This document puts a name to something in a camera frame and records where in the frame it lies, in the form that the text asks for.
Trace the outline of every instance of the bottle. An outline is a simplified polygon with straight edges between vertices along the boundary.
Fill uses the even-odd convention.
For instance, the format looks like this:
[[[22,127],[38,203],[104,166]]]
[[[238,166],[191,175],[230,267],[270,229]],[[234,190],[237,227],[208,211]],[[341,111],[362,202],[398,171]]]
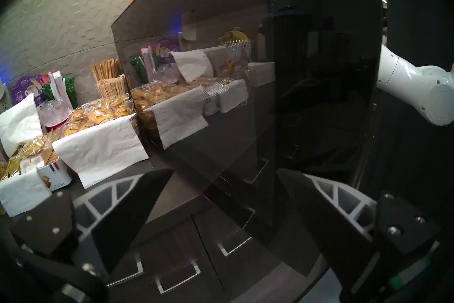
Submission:
[[[257,60],[259,62],[266,61],[267,51],[266,51],[266,38],[263,35],[263,24],[258,25],[258,34],[256,37],[257,42]]]

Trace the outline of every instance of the paper towel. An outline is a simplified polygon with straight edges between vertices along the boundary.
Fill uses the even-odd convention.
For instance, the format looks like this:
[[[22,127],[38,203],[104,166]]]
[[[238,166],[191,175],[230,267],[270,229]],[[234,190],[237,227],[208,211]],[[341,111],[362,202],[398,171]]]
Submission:
[[[249,98],[247,86],[244,79],[234,80],[224,86],[222,93],[219,94],[219,104],[222,113],[229,112],[232,108],[245,102]]]
[[[213,48],[203,48],[202,51],[210,60],[213,71],[219,76],[222,70],[227,68],[228,49],[226,46],[216,46]]]
[[[151,107],[164,149],[208,126],[202,116],[205,97],[197,87]]]
[[[171,54],[175,59],[178,70],[187,82],[191,82],[201,75],[207,77],[213,76],[213,67],[207,55],[202,50],[172,51]]]
[[[43,134],[33,93],[0,114],[0,139],[8,156],[14,154],[20,142]]]
[[[36,168],[0,182],[0,202],[10,217],[33,209],[50,195]]]
[[[274,75],[274,62],[250,62],[247,66],[251,72],[250,78],[253,87],[260,87],[276,79]]]
[[[60,158],[77,172],[85,189],[148,159],[131,125],[133,116],[123,116],[52,143]]]

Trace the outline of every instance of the tinted glass partition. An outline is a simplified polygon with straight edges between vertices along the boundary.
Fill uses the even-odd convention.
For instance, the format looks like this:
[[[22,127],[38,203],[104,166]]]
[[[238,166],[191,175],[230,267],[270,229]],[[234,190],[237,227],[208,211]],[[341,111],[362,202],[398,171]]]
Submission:
[[[228,76],[245,82],[247,99],[204,116],[207,127],[165,150],[156,130],[148,138],[238,225],[307,275],[319,251],[276,170],[358,185],[382,26],[381,0],[135,0],[112,30],[133,86],[140,81],[129,61],[150,42],[227,52]],[[274,63],[274,76],[250,63]],[[213,65],[213,75],[226,77],[225,67]]]

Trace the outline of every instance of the dark wood cabinet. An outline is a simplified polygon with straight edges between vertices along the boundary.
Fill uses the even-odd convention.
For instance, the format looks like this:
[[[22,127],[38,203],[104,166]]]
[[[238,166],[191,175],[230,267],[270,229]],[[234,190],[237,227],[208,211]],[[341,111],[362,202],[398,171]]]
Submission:
[[[281,263],[217,207],[194,216],[214,269],[230,300]]]
[[[131,249],[108,287],[110,303],[228,302],[192,218]]]

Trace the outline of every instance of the snack box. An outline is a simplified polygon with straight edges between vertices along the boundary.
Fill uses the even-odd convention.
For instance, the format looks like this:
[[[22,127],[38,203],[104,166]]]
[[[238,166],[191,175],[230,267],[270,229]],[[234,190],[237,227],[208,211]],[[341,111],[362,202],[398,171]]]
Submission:
[[[72,180],[68,167],[60,158],[54,163],[40,167],[38,175],[51,192],[67,186]]]

